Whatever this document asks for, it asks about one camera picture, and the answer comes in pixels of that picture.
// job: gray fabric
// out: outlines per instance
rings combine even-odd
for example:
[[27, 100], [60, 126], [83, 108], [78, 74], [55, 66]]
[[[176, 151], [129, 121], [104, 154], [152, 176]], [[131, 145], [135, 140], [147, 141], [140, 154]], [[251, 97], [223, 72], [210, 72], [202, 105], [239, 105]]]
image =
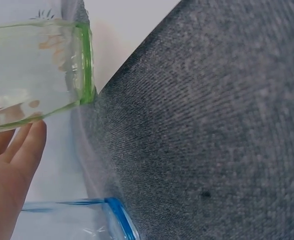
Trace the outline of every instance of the gray fabric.
[[294, 240], [294, 0], [183, 0], [73, 117], [142, 239]]

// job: green glass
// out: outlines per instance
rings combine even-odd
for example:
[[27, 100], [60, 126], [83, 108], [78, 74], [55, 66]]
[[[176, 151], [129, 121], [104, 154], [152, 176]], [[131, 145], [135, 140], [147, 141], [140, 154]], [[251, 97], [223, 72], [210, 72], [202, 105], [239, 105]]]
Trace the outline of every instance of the green glass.
[[0, 26], [0, 132], [93, 100], [88, 24], [31, 20]]

